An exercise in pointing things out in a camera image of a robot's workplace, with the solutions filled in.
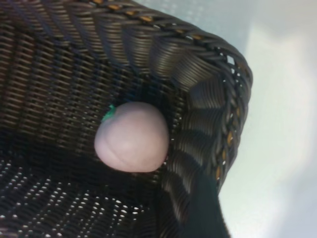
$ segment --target brown wicker weave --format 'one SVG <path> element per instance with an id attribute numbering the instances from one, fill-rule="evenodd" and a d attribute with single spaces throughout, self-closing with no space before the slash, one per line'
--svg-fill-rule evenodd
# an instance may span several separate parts
<path id="1" fill-rule="evenodd" d="M 0 237 L 189 237 L 196 200 L 224 226 L 217 195 L 203 199 L 237 155 L 251 85 L 223 39 L 133 1 L 1 0 Z M 153 173 L 95 155 L 102 116 L 129 101 L 168 122 L 169 157 Z"/>

